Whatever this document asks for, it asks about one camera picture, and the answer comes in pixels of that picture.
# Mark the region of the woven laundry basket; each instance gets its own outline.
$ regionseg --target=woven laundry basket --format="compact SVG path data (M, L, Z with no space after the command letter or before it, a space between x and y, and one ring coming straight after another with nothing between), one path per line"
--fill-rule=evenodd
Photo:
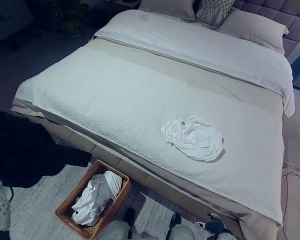
M112 171L122 177L122 188L118 193L114 201L110 200L105 210L101 213L100 220L94 226L77 225L72 217L73 209L71 208L75 204L75 199L81 197L82 192L87 187L89 180L95 174L103 174L105 171ZM81 178L79 183L72 189L72 191L66 196L60 206L55 210L56 216L69 228L71 228L76 234L85 240L94 240L101 233L107 224L110 223L112 216L116 210L120 207L122 201L128 194L131 188L131 182L127 175L114 169L113 167L105 164L104 162L97 160L88 169L86 174Z

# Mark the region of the black wire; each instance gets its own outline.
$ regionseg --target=black wire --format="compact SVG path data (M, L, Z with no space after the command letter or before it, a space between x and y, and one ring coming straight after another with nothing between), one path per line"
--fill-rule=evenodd
M289 184L288 184L288 176L295 176L295 177L298 177L300 179L300 175L296 174L295 172L288 172L287 174L285 175L282 175L281 177L286 177L286 201L285 201L285 206L284 206L284 213L283 213L283 219L282 219L282 223L283 223L283 226L282 226L282 230L283 230L283 234L284 234L284 237L286 240L289 240L288 237L287 237L287 234L286 234L286 230L285 230L285 216L286 216L286 212L287 212L287 207L288 207L288 196L289 196Z

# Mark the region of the crumpled white towel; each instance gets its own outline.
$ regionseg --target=crumpled white towel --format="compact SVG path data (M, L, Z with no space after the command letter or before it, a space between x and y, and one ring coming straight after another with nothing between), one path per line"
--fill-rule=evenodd
M73 209L72 219L78 225L93 226L100 219L110 199L115 200L122 178L112 171L92 176Z
M209 123L194 115L186 121L176 119L161 127L168 143L196 161L211 162L224 149L222 135Z

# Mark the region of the pillow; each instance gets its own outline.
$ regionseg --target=pillow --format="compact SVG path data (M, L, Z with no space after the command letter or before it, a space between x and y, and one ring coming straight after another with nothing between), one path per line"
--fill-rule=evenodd
M218 32L245 39L285 55L283 35L285 25L264 16L232 8Z
M195 20L210 29L217 29L225 21L235 0L202 0Z
M195 0L142 0L139 10L195 20Z

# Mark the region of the gray armchair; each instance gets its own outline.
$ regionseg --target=gray armchair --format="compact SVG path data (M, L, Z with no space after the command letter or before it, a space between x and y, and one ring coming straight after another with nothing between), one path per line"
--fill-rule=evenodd
M27 0L0 0L0 41L24 29L33 20Z

